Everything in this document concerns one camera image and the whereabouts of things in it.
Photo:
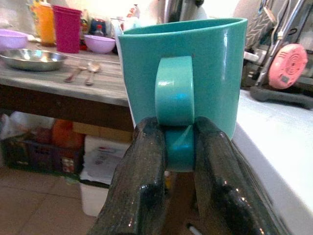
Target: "mug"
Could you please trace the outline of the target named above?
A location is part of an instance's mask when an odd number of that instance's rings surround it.
[[[191,171],[192,124],[206,117],[231,139],[247,20],[209,19],[127,30],[117,48],[134,125],[156,116],[166,129],[167,169]]]

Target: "pink fan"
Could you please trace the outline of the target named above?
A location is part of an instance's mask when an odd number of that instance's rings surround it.
[[[308,62],[308,56],[300,44],[288,44],[275,56],[268,73],[269,84],[277,89],[292,86]]]

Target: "metal spoon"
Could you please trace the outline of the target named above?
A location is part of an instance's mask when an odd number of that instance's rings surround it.
[[[68,78],[64,79],[65,82],[73,82],[78,74],[80,74],[81,71],[86,70],[87,67],[79,66]]]
[[[96,61],[91,61],[88,63],[88,71],[89,71],[89,76],[85,81],[85,85],[91,86],[93,85],[93,75],[95,72],[98,72],[100,70],[100,64]]]

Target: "cardboard box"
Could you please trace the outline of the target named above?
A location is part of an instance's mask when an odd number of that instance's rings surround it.
[[[112,129],[108,127],[94,126],[79,122],[73,123],[73,131],[115,141],[131,142],[133,140],[132,132]]]

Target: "floor tile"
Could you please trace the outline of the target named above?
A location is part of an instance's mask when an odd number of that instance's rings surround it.
[[[15,235],[40,206],[45,194],[0,186],[0,235]]]
[[[47,195],[20,235],[85,235],[94,221],[79,199]]]
[[[53,175],[0,168],[0,186],[20,188],[35,192],[49,192],[58,177]]]
[[[81,198],[78,181],[73,181],[72,179],[67,179],[65,177],[59,177],[49,193],[77,199]]]

